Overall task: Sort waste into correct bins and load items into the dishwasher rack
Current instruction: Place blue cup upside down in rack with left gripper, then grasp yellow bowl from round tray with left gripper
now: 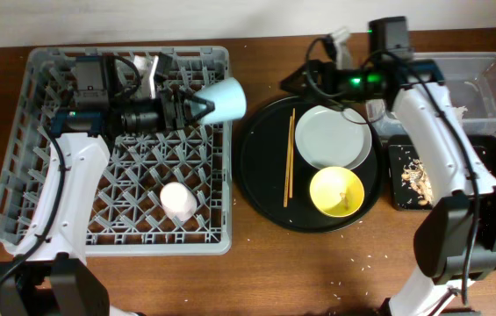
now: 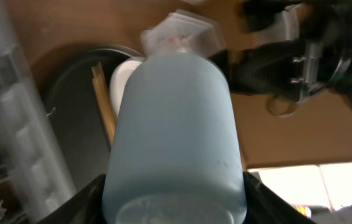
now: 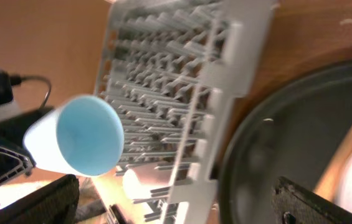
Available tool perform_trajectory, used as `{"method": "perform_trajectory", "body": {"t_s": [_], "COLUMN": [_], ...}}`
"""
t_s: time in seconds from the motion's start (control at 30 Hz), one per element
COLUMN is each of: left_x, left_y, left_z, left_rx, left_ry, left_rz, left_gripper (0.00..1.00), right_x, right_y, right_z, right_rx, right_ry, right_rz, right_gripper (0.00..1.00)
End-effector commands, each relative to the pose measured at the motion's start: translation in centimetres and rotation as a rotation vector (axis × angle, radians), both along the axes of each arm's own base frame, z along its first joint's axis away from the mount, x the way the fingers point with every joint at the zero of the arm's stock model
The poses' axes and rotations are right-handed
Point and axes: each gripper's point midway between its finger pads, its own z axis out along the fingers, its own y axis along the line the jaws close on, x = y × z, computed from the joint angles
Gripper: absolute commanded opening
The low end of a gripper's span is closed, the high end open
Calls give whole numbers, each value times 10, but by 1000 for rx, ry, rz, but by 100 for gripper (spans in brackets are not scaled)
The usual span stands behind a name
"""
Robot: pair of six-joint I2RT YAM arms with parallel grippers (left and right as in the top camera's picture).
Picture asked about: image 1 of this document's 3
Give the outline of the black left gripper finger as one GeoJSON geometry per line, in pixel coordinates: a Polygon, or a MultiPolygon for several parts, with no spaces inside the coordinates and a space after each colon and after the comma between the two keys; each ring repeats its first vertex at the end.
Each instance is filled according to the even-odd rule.
{"type": "Polygon", "coordinates": [[[183,110],[183,126],[203,125],[203,120],[214,112],[213,108],[188,108],[183,110]]]}
{"type": "Polygon", "coordinates": [[[181,94],[183,95],[183,98],[189,101],[191,104],[202,104],[208,110],[214,109],[214,102],[211,100],[195,96],[193,93],[189,91],[182,91],[181,94]]]}

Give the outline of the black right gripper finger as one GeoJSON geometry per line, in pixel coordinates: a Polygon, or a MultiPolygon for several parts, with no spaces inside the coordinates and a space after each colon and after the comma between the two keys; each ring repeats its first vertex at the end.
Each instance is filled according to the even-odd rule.
{"type": "Polygon", "coordinates": [[[281,86],[307,86],[308,82],[308,74],[307,72],[311,69],[310,62],[305,62],[302,66],[300,66],[297,70],[295,70],[290,75],[286,76],[280,82],[281,86]]]}
{"type": "Polygon", "coordinates": [[[287,84],[287,83],[281,83],[280,84],[280,89],[291,93],[294,96],[301,97],[304,99],[317,99],[318,96],[315,94],[314,90],[312,88],[306,87],[304,84],[297,85],[297,84],[287,84]]]}

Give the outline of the blue plastic cup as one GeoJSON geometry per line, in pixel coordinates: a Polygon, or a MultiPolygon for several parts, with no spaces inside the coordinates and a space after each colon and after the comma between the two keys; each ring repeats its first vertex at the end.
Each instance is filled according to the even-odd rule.
{"type": "Polygon", "coordinates": [[[247,99],[240,83],[229,77],[194,93],[195,97],[214,102],[215,110],[203,116],[200,125],[218,124],[241,119],[247,110],[247,99]]]}

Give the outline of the pink plastic cup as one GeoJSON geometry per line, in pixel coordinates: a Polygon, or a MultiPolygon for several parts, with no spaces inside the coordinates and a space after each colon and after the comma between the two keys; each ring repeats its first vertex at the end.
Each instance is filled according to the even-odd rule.
{"type": "Polygon", "coordinates": [[[162,209],[170,218],[182,222],[191,218],[197,210],[198,203],[192,192],[182,183],[166,184],[160,192],[162,209]]]}

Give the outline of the yellow bowl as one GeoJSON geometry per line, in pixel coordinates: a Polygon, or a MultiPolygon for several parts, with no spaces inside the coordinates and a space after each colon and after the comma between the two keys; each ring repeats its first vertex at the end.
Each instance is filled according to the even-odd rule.
{"type": "Polygon", "coordinates": [[[332,218],[353,215],[365,199],[360,178],[342,167],[327,167],[318,171],[310,182],[309,193],[315,208],[332,218]]]}

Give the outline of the food scraps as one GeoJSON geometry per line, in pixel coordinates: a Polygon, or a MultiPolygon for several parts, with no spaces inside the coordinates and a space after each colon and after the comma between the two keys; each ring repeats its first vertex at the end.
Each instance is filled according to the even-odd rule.
{"type": "Polygon", "coordinates": [[[419,159],[413,159],[403,168],[401,179],[419,195],[419,205],[427,206],[433,202],[433,191],[428,173],[419,159]]]}

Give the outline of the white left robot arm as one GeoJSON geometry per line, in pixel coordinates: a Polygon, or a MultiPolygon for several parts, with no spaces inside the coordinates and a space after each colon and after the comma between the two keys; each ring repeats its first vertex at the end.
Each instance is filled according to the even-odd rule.
{"type": "Polygon", "coordinates": [[[108,141],[121,134],[184,129],[212,114],[210,99],[166,90],[132,100],[78,91],[45,135],[47,175],[25,237],[9,262],[0,262],[2,315],[121,315],[87,268],[85,241],[97,185],[111,156],[108,141]]]}

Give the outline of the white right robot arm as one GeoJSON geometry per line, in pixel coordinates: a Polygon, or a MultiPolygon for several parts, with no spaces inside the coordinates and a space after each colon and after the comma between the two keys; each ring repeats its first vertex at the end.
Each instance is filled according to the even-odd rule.
{"type": "Polygon", "coordinates": [[[413,238],[417,266],[384,315],[438,315],[496,270],[496,177],[480,161],[431,60],[370,57],[359,69],[305,62],[280,83],[315,100],[381,97],[405,127],[432,184],[435,206],[413,238]]]}

